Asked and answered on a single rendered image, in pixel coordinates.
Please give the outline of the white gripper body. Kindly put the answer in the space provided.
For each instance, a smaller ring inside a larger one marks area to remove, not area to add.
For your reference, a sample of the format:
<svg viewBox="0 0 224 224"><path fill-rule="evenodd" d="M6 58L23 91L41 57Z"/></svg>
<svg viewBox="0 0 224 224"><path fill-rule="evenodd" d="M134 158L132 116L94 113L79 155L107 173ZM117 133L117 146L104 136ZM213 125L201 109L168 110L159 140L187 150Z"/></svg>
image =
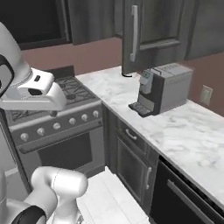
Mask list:
<svg viewBox="0 0 224 224"><path fill-rule="evenodd" d="M53 83L47 95L28 97L26 99L13 99L4 94L0 98L0 108L5 110L62 110L67 104L62 89Z"/></svg>

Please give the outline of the open dark grey cabinet door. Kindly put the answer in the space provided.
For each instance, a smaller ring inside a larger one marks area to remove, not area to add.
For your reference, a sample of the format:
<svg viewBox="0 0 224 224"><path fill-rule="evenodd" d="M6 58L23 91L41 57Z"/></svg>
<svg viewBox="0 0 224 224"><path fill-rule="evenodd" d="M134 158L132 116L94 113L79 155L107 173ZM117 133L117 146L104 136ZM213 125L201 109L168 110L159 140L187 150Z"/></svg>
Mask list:
<svg viewBox="0 0 224 224"><path fill-rule="evenodd" d="M186 57L196 0L123 0L122 75L178 62ZM132 5L138 6L136 60L130 61L133 41Z"/></svg>

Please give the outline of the black hob grates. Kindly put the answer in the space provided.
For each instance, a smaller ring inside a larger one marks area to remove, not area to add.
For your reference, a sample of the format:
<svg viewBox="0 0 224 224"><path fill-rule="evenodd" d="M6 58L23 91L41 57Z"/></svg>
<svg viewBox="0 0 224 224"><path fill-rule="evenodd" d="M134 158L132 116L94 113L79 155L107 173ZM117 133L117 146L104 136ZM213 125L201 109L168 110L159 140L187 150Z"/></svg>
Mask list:
<svg viewBox="0 0 224 224"><path fill-rule="evenodd" d="M75 77L67 76L57 78L56 83L59 84L66 96L66 105L71 105L79 102L94 101L96 96L93 95L86 87L84 87ZM8 110L5 112L11 123L22 121L28 116L41 114L40 110Z"/></svg>

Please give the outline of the steel range cooker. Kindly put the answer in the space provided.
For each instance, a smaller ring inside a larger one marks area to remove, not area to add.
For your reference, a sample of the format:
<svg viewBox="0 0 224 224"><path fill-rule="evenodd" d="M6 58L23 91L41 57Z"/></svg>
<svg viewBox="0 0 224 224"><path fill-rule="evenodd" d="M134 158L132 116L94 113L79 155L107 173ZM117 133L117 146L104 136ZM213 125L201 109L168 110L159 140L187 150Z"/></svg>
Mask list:
<svg viewBox="0 0 224 224"><path fill-rule="evenodd" d="M47 111L5 110L18 170L27 189L40 166L96 174L104 166L102 101L74 77L74 68L50 71L66 96L56 116Z"/></svg>

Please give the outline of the steel oven door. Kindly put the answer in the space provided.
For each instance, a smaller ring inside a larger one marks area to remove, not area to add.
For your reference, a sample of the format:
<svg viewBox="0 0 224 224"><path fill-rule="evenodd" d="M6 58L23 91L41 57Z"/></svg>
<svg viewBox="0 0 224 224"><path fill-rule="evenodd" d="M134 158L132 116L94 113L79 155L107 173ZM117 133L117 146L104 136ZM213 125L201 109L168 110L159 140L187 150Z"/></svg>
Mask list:
<svg viewBox="0 0 224 224"><path fill-rule="evenodd" d="M103 127L70 136L27 153L18 150L25 176L31 181L34 170L53 166L84 173L88 178L105 167Z"/></svg>

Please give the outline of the dark grey drawer front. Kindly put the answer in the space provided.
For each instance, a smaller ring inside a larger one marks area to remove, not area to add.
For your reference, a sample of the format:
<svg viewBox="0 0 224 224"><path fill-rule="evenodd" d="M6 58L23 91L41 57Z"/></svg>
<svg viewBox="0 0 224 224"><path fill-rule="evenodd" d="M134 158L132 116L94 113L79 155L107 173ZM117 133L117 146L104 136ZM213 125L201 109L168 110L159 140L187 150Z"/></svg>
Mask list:
<svg viewBox="0 0 224 224"><path fill-rule="evenodd" d="M118 121L118 129L124 134L144 155L147 153L146 142L126 123Z"/></svg>

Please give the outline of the black microwave oven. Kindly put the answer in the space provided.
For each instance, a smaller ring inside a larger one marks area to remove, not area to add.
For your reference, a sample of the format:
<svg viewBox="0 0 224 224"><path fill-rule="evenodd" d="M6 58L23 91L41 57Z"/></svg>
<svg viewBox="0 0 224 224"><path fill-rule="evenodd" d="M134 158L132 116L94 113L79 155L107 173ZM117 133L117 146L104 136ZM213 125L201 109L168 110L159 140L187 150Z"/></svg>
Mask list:
<svg viewBox="0 0 224 224"><path fill-rule="evenodd" d="M67 0L0 0L0 22L22 50L71 42Z"/></svg>

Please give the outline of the dark grey base cupboard door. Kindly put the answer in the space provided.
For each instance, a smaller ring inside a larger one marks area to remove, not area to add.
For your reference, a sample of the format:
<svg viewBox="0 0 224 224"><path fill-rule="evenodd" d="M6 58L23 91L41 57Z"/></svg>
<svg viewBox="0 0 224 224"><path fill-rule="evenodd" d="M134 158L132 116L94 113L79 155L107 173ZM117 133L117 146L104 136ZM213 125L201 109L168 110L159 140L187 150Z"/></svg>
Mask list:
<svg viewBox="0 0 224 224"><path fill-rule="evenodd" d="M117 175L124 183L134 199L142 206L145 198L151 194L155 182L155 167L134 146L123 137L117 138ZM152 171L149 179L149 189L145 189L145 178L148 168Z"/></svg>

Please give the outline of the grey and black coffee machine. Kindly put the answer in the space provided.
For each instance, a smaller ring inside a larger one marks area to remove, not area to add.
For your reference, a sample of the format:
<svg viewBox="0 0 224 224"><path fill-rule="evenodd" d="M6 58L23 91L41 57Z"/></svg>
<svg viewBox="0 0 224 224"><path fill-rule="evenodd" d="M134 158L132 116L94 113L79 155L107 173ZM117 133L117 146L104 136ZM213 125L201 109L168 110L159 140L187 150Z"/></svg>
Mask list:
<svg viewBox="0 0 224 224"><path fill-rule="evenodd" d="M186 103L193 70L178 63L143 71L137 102L129 107L141 117L156 116Z"/></svg>

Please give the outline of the black dishwasher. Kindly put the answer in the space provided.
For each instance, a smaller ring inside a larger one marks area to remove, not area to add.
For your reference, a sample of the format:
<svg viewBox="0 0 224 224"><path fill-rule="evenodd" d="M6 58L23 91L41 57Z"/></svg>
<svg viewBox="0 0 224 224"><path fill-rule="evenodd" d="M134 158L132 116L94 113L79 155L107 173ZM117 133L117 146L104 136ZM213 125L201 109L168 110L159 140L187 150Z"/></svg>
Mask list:
<svg viewBox="0 0 224 224"><path fill-rule="evenodd" d="M156 224L205 224L167 185L172 181L215 224L224 224L224 212L176 168L160 158L150 207Z"/></svg>

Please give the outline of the dark grey wall cabinet door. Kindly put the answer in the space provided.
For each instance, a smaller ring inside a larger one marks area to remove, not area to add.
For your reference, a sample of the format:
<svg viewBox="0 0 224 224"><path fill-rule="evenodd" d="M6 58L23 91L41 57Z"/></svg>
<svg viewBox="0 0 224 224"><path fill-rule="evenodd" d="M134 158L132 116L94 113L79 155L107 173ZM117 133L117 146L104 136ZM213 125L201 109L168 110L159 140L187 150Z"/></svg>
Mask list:
<svg viewBox="0 0 224 224"><path fill-rule="evenodd" d="M68 0L75 46L123 34L123 0Z"/></svg>

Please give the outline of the white wall outlet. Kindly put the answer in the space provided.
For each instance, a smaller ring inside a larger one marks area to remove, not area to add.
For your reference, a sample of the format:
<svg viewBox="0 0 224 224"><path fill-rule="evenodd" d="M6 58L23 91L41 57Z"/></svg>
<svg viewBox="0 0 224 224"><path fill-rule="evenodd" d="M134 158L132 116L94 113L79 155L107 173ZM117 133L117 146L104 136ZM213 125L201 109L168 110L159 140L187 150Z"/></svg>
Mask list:
<svg viewBox="0 0 224 224"><path fill-rule="evenodd" d="M200 101L206 105L210 104L213 90L205 85L202 86L200 93Z"/></svg>

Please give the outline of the dark grey wall cabinet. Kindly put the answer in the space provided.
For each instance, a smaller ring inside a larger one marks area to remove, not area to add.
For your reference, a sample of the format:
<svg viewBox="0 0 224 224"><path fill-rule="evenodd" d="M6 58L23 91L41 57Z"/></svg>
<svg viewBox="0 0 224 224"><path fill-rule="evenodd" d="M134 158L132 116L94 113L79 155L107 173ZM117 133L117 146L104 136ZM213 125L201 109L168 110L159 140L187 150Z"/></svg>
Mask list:
<svg viewBox="0 0 224 224"><path fill-rule="evenodd" d="M186 60L224 52L224 0L196 0Z"/></svg>

